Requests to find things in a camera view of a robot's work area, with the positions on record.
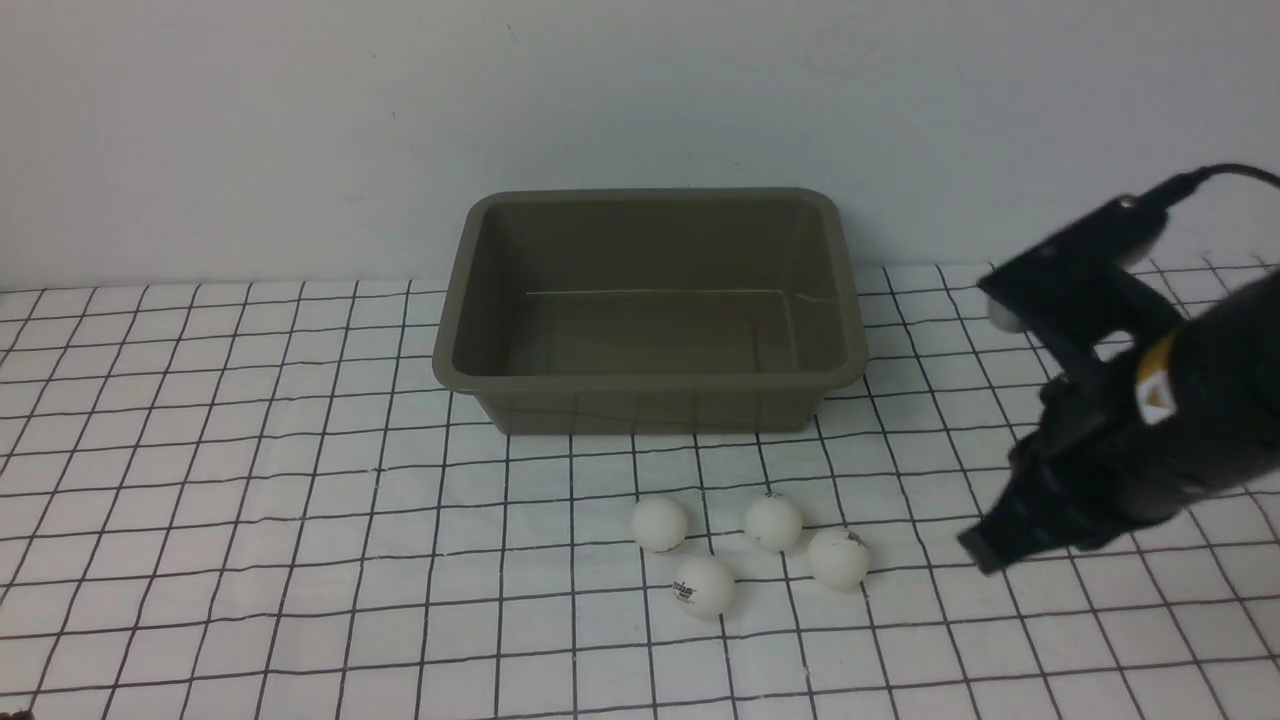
black cable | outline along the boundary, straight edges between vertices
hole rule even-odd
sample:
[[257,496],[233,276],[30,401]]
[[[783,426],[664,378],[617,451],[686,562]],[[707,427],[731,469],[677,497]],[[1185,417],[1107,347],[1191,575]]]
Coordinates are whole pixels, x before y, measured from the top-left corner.
[[1179,173],[1144,192],[1137,199],[1135,202],[1137,205],[1144,206],[1149,210],[1169,210],[1174,205],[1190,197],[1201,183],[1208,178],[1226,174],[1253,178],[1280,190],[1280,176],[1268,173],[1262,168],[1254,168],[1253,165],[1243,165],[1240,163],[1220,163],[1217,165],[1204,165],[1203,168],[1197,168],[1187,173]]
[[1206,179],[1213,176],[1243,176],[1265,182],[1271,187],[1280,190],[1280,176],[1268,173],[1262,168],[1254,168],[1253,165],[1243,165],[1240,163],[1220,163],[1217,165],[1206,165],[1201,168],[1198,173],[1203,173]]

white ping pong ball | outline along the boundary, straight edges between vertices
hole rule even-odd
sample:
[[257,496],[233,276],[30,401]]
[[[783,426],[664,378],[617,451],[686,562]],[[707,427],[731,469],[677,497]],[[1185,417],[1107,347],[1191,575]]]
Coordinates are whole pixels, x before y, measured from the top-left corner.
[[756,498],[742,518],[742,532],[765,552],[782,552],[800,539],[804,518],[786,497],[771,492]]
[[631,511],[631,536],[649,552],[667,552],[689,533],[689,514],[664,496],[645,497]]
[[849,528],[827,528],[809,541],[809,571],[833,591],[851,591],[867,577],[872,553]]
[[733,574],[714,557],[690,557],[676,569],[671,592],[685,612],[714,620],[733,601]]

white wall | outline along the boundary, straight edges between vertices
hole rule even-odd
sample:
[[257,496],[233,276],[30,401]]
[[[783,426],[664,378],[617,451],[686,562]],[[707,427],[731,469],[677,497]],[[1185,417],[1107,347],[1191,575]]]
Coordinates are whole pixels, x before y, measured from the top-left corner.
[[[799,184],[863,261],[1001,258],[1280,167],[1275,0],[4,0],[0,284],[444,275],[513,188]],[[1275,197],[1167,247],[1274,247]]]

black grid line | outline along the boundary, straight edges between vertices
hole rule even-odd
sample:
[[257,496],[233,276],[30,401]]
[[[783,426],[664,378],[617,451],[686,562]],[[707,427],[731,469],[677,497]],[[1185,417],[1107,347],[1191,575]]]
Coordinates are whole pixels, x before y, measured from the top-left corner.
[[[448,407],[445,409],[445,418],[449,418],[451,420],[453,419],[453,393],[449,393]],[[440,475],[439,475],[440,487],[439,487],[439,489],[436,489],[436,495],[435,495],[435,505],[436,506],[439,506],[440,502],[443,502],[443,498],[444,498],[444,479],[445,479],[444,470],[447,468],[448,457],[449,457],[449,428],[445,427],[444,428],[444,447],[440,451]],[[435,577],[435,560],[436,560],[435,548],[439,547],[439,543],[440,543],[440,516],[436,515],[435,516],[435,528],[431,529],[431,559],[430,559],[430,561],[429,561],[429,564],[426,566],[426,593],[422,596],[422,603],[424,605],[429,605],[431,602],[431,579]],[[428,628],[430,628],[430,621],[431,621],[431,614],[428,610],[428,612],[425,612],[424,616],[422,616],[422,647],[419,651],[417,691],[416,691],[416,698],[417,698],[416,702],[417,702],[417,705],[415,706],[416,707],[415,715],[413,715],[415,717],[420,717],[421,714],[422,714],[422,675],[424,675],[425,669],[426,669],[426,644],[430,641],[430,637],[428,635]],[[500,662],[502,661],[498,660],[495,662],[495,665],[498,665]]]
[[[841,527],[850,527],[849,515],[845,512],[845,501],[840,495],[840,486],[836,484],[836,470],[831,462],[831,450],[827,447],[827,441],[822,434],[822,420],[819,418],[813,419],[814,430],[818,433],[818,442],[822,445],[822,456],[827,462],[827,470],[831,471],[831,491],[836,496],[836,509],[840,510],[840,523]],[[881,676],[884,678],[884,683],[888,684],[888,665],[884,662],[884,651],[881,650],[879,632],[876,628],[876,615],[872,612],[872,598],[867,592],[867,583],[859,583],[858,593],[863,597],[863,607],[867,612],[867,623],[872,630],[872,642],[876,644],[876,661],[879,664]],[[897,698],[893,693],[888,693],[890,708],[893,711],[893,720],[901,720],[901,715],[897,711]]]
[[[692,404],[692,411],[694,411],[694,420],[695,420],[694,424],[696,424],[696,420],[698,420],[698,404],[696,402]],[[707,479],[703,477],[703,459],[698,454],[698,436],[695,434],[695,436],[692,436],[692,438],[694,438],[694,461],[698,464],[699,497],[703,501],[701,502],[701,505],[703,505],[703,523],[707,527],[707,552],[710,553],[714,557],[716,556],[716,543],[712,542],[712,515],[710,515],[710,511],[707,509]],[[730,710],[732,710],[732,712],[733,712],[733,720],[739,720],[737,693],[733,689],[733,662],[730,660],[728,632],[724,629],[724,616],[723,615],[718,616],[716,619],[716,621],[719,624],[721,650],[724,652],[724,678],[728,682]]]
[[[352,314],[356,310],[356,293],[357,293],[357,288],[358,287],[360,287],[358,282],[353,283],[351,286],[351,304],[347,306],[347,322],[346,322],[346,324],[342,328],[342,348],[338,351],[338,357],[342,357],[343,355],[347,354],[347,341],[351,338],[351,318],[352,318]],[[403,340],[403,328],[401,329],[401,338]],[[335,389],[337,387],[338,387],[338,373],[334,373],[334,375],[333,375],[333,386],[330,387],[329,392],[333,392],[333,389]],[[294,571],[294,569],[297,568],[297,564],[298,564],[298,552],[302,550],[302,538],[305,537],[306,524],[307,524],[307,520],[306,520],[307,509],[311,506],[311,497],[312,497],[312,493],[315,492],[315,487],[316,487],[316,471],[320,470],[320,461],[324,457],[324,442],[325,442],[326,438],[325,438],[325,436],[323,433],[324,433],[324,430],[329,429],[329,421],[332,419],[333,419],[333,402],[330,402],[325,407],[324,424],[321,425],[323,430],[321,430],[320,443],[316,447],[315,462],[311,466],[311,480],[307,483],[307,496],[306,496],[306,500],[302,502],[302,518],[303,518],[303,520],[298,524],[298,532],[297,532],[296,537],[293,538],[293,555],[289,559],[288,573],[284,575],[284,589],[280,592],[280,603],[279,603],[279,609],[275,612],[275,623],[274,623],[274,625],[271,628],[271,643],[268,646],[266,662],[264,664],[264,670],[270,670],[271,669],[271,660],[275,659],[276,641],[279,641],[279,638],[280,638],[280,620],[282,620],[282,616],[284,615],[284,603],[285,603],[285,601],[288,601],[288,597],[289,597],[289,584],[293,582],[293,571]],[[365,537],[366,538],[369,537],[367,524],[366,524],[366,529],[365,529]],[[351,603],[352,603],[352,606],[355,606],[355,603],[356,603],[355,594],[352,594]],[[255,720],[257,720],[262,715],[262,701],[265,700],[265,697],[266,697],[266,673],[264,671],[262,673],[262,682],[261,682],[261,684],[259,685],[259,689],[257,689],[257,706],[253,710],[253,719]]]
[[[893,279],[890,277],[888,272],[884,273],[884,283],[892,290],[892,287],[893,287]],[[896,296],[893,296],[893,307],[897,310],[899,316],[901,316],[902,315],[902,306],[899,304],[899,300],[897,300]],[[915,347],[915,338],[911,338],[910,333],[908,333],[908,341],[911,343],[911,347],[914,348]],[[916,363],[919,363],[919,357],[916,357]],[[924,365],[923,364],[920,364],[920,374],[924,375],[925,387],[928,387],[929,378],[928,378],[928,374],[924,370]],[[870,382],[867,382],[867,395],[872,400],[872,409],[876,413],[876,420],[881,425],[881,428],[883,428],[884,427],[884,419],[881,416],[879,407],[876,404],[876,393],[872,389],[872,383]],[[938,415],[941,416],[942,415],[942,409],[937,407],[937,410],[938,410]],[[951,438],[951,434],[947,433],[947,439],[950,441],[950,438]],[[901,477],[901,473],[899,471],[900,465],[899,465],[897,455],[895,454],[892,445],[886,443],[886,447],[888,447],[890,459],[893,462],[893,471],[895,471],[895,474],[899,478],[899,483],[897,484],[899,484],[899,489],[901,489],[901,492],[902,492],[902,501],[906,503],[908,518],[911,519],[911,529],[915,532],[916,542],[919,542],[923,546],[924,544],[924,538],[920,537],[920,529],[915,524],[915,514],[911,510],[911,496],[906,492],[906,486],[902,484],[902,477]],[[955,451],[955,446],[954,445],[952,445],[951,450],[952,450],[952,452],[955,452],[955,456],[956,456],[956,460],[957,460],[957,466],[963,468],[963,464],[959,462],[960,454]],[[947,619],[947,606],[942,601],[942,591],[938,588],[938,578],[937,578],[937,574],[934,574],[933,568],[929,568],[929,583],[933,585],[933,597],[938,602],[938,610],[942,612],[942,619],[946,620]],[[970,702],[970,705],[973,705],[973,712],[974,712],[974,715],[978,715],[980,712],[980,710],[978,710],[978,698],[973,694],[973,683],[969,680],[969,671],[965,669],[964,655],[960,653],[960,644],[956,643],[956,635],[955,635],[955,632],[952,632],[951,625],[947,624],[946,629],[947,629],[947,638],[951,641],[951,650],[952,650],[952,652],[956,653],[956,662],[960,664],[960,676],[964,680],[965,691],[969,693],[969,702]]]
[[[493,653],[497,657],[502,657],[502,610],[504,601],[507,600],[506,588],[503,587],[503,570],[507,568],[507,502],[511,500],[511,436],[507,436],[503,443],[503,457],[506,462],[502,469],[503,482],[502,482],[502,544],[498,550],[498,628],[494,633],[494,650]],[[557,597],[553,593],[547,593],[548,597]],[[577,624],[577,618],[573,618],[573,624]],[[498,702],[502,700],[502,661],[495,660],[493,664],[493,714],[498,715]]]
[[[640,502],[640,468],[636,461],[636,437],[631,436],[631,484],[635,489],[635,501]],[[653,703],[653,720],[658,720],[658,675],[653,670],[653,615],[649,610],[649,568],[645,562],[645,553],[636,547],[640,556],[640,598],[644,603],[644,638],[645,656],[649,661],[649,702]]]
[[[403,307],[402,307],[402,311],[401,311],[401,333],[399,333],[399,340],[397,341],[397,346],[396,346],[397,356],[396,356],[396,360],[393,361],[393,365],[392,365],[392,389],[393,391],[396,389],[396,382],[399,379],[399,369],[401,369],[399,351],[403,350],[403,347],[404,347],[404,331],[407,328],[406,320],[408,319],[408,297],[410,297],[408,288],[410,288],[408,283],[404,283],[404,295],[403,295],[404,302],[403,302]],[[357,291],[357,293],[358,293],[358,290],[360,290],[360,283],[356,283],[356,291]],[[352,307],[355,307],[355,301],[352,301]],[[338,373],[334,373],[334,389],[337,389],[337,386],[338,386],[338,377],[339,377]],[[378,509],[378,489],[381,486],[380,480],[381,480],[381,473],[383,473],[381,466],[383,466],[383,460],[387,457],[387,430],[390,429],[390,427],[392,427],[392,411],[393,411],[393,409],[394,409],[394,397],[388,397],[388,401],[387,401],[387,415],[385,415],[385,418],[383,420],[383,437],[381,437],[381,442],[379,443],[379,447],[378,447],[378,469],[375,471],[376,474],[374,475],[374,492],[370,495],[370,498],[369,498],[369,512],[365,512],[365,515],[369,516],[369,521],[365,524],[365,537],[361,541],[361,547],[360,547],[360,556],[361,557],[367,557],[369,556],[369,537],[370,537],[370,534],[372,532],[372,528],[374,528],[374,511]],[[300,539],[302,538],[302,528],[298,528],[298,538]],[[356,618],[360,615],[360,612],[358,612],[358,607],[360,607],[360,588],[364,584],[364,582],[365,582],[365,564],[361,562],[360,564],[360,569],[356,573],[356,588],[355,588],[355,591],[352,592],[352,596],[351,596],[351,611],[349,611],[351,618],[347,621],[347,641],[346,641],[347,644],[346,644],[346,648],[343,648],[343,651],[342,651],[342,679],[338,682],[338,700],[337,700],[337,702],[334,702],[334,708],[333,708],[334,720],[338,720],[342,716],[342,698],[343,698],[343,692],[347,689],[347,682],[346,682],[346,679],[347,679],[347,671],[348,671],[348,669],[351,666],[351,646],[352,646],[351,641],[352,641],[352,638],[355,637],[355,633],[356,633]],[[285,584],[285,593],[287,592],[288,592],[288,584]],[[280,615],[282,616],[284,615],[283,597],[282,597]],[[426,607],[422,609],[422,629],[424,629],[424,632],[426,630]]]
[[[302,296],[303,290],[305,290],[305,286],[303,284],[298,284],[298,296],[300,297]],[[297,323],[297,319],[298,319],[298,310],[297,310],[297,307],[298,307],[297,305],[294,305],[294,307],[293,307],[293,319],[291,320],[291,328],[292,328],[292,323]],[[293,336],[291,334],[289,340],[285,341],[285,352],[288,352],[289,342],[292,340],[293,340]],[[283,369],[282,369],[282,372],[278,372],[275,374],[275,380],[271,384],[271,396],[273,397],[280,389],[280,378],[282,378],[282,375],[283,375]],[[266,421],[268,421],[268,415],[264,414],[262,415],[262,423],[261,423],[261,425],[259,428],[260,433],[266,429]],[[261,452],[261,450],[262,450],[262,442],[259,441],[257,443],[255,443],[255,446],[253,446],[253,455],[250,459],[250,465],[248,465],[248,471],[250,473],[253,471],[253,466],[257,464],[259,454]],[[248,500],[248,489],[250,489],[250,483],[251,482],[252,482],[251,479],[246,479],[244,480],[244,488],[241,491],[239,503],[236,507],[236,519],[237,520],[239,520],[239,518],[244,512],[244,502],[246,502],[246,500]],[[205,642],[209,639],[209,628],[210,628],[210,625],[212,624],[212,620],[214,620],[214,606],[218,602],[218,593],[221,592],[223,579],[227,577],[227,565],[230,561],[232,550],[236,547],[236,534],[237,534],[236,530],[237,529],[238,529],[238,523],[232,527],[230,538],[227,541],[227,551],[223,553],[223,568],[219,570],[218,579],[214,583],[214,589],[212,589],[212,592],[209,596],[209,607],[205,611],[205,623],[201,626],[200,642],[196,644],[196,659],[195,659],[195,665],[193,665],[193,669],[192,669],[192,674],[193,675],[195,675],[195,673],[200,667],[200,657],[201,657],[201,655],[202,655],[202,652],[205,650]],[[182,697],[182,711],[179,714],[179,717],[184,716],[187,714],[187,707],[191,703],[191,691],[192,691],[192,687],[193,687],[192,683],[187,683],[187,687],[186,687],[186,689],[183,692],[183,697]]]
[[[759,406],[756,406],[756,413],[759,413]],[[760,475],[764,478],[764,492],[772,493],[773,486],[769,483],[769,464],[764,461],[764,446],[760,445],[760,433],[755,433],[755,455],[760,460]],[[791,621],[795,623],[796,629],[796,648],[800,651],[800,664],[805,669],[804,674],[804,687],[809,692],[809,714],[813,720],[818,720],[818,703],[813,698],[813,679],[809,675],[809,657],[804,650],[804,633],[800,628],[800,611],[796,610],[796,596],[791,585],[791,568],[787,565],[787,553],[778,552],[778,560],[782,562],[782,584],[787,591],[787,605],[791,606]]]

olive green plastic tub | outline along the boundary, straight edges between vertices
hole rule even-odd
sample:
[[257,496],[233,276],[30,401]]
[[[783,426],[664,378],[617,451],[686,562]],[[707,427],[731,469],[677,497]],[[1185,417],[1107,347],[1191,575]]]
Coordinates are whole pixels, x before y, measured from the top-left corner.
[[486,197],[433,359],[512,434],[795,430],[865,365],[840,215],[795,188]]

